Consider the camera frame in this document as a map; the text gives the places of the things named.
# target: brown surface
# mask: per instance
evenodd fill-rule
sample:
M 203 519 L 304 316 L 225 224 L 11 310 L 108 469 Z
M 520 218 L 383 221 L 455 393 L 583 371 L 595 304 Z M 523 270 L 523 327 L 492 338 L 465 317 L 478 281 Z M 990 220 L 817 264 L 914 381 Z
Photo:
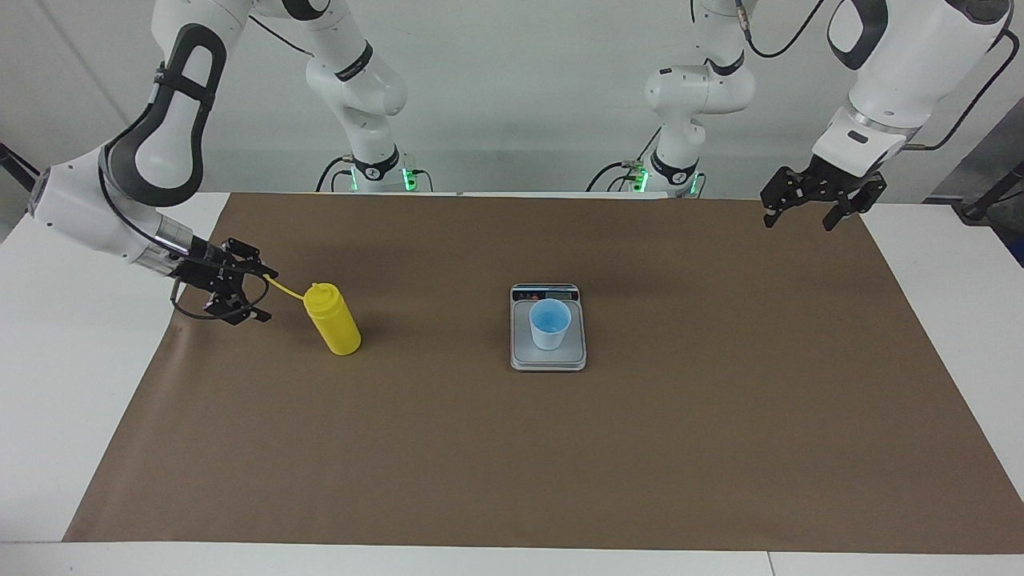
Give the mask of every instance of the brown surface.
M 1024 552 L 1024 505 L 858 219 L 754 202 L 232 196 L 213 238 L 364 334 L 176 317 L 68 540 Z M 589 365 L 509 366 L 581 287 Z M 186 303 L 197 305 L 198 294 Z

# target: white table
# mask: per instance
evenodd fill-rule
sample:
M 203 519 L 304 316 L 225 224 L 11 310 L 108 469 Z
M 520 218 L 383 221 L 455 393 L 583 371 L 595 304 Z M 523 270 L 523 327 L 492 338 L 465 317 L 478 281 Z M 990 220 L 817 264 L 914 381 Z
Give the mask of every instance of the white table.
M 206 237 L 226 198 L 200 195 L 169 213 Z M 865 221 L 1024 494 L 1024 271 L 945 207 L 880 205 Z M 0 544 L 3 576 L 1024 574 L 1024 556 L 53 543 L 160 342 L 168 289 L 28 218 L 0 245 L 0 541 L 12 542 Z

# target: digital scale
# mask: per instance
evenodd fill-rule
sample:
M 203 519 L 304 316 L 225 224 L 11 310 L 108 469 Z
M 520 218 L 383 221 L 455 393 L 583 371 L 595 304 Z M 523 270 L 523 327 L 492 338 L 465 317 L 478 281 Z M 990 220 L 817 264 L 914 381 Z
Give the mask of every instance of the digital scale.
M 572 324 L 562 344 L 543 351 L 534 343 L 529 308 L 545 298 L 565 302 Z M 580 289 L 573 284 L 516 284 L 511 291 L 512 367 L 520 372 L 579 372 L 587 365 L 587 339 L 583 328 Z

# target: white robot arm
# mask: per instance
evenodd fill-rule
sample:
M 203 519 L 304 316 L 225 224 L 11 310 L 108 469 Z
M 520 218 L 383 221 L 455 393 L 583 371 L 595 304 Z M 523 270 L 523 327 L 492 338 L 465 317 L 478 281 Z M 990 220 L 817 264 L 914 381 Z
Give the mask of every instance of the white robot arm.
M 1012 0 L 843 0 L 828 43 L 857 82 L 808 168 L 782 167 L 762 191 L 765 224 L 811 201 L 837 203 L 825 230 L 869 210 L 886 189 L 882 164 L 907 147 L 1002 35 L 1015 39 L 1006 28 L 1012 12 Z
M 756 0 L 748 3 L 753 10 Z M 662 119 L 662 135 L 644 159 L 647 190 L 688 190 L 705 143 L 700 114 L 731 114 L 754 98 L 754 75 L 743 66 L 743 35 L 734 0 L 699 0 L 695 10 L 698 66 L 664 68 L 647 81 L 647 104 Z
M 156 208 L 188 200 L 203 181 L 207 118 L 254 9 L 304 23 L 317 53 L 307 79 L 342 121 L 359 188 L 403 189 L 387 117 L 401 111 L 406 88 L 359 34 L 344 0 L 157 0 L 153 34 L 165 59 L 145 110 L 109 142 L 47 169 L 29 206 L 36 220 L 89 248 L 210 292 L 202 318 L 230 324 L 270 318 L 242 284 L 246 275 L 276 272 L 257 249 L 233 239 L 213 246 Z

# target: yellow bottle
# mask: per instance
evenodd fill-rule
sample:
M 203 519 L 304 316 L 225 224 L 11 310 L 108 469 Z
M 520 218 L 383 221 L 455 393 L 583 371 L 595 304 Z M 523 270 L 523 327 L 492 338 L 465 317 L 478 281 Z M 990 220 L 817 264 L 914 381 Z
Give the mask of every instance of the yellow bottle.
M 302 303 L 331 352 L 348 356 L 359 348 L 362 336 L 335 285 L 313 284 L 306 290 Z

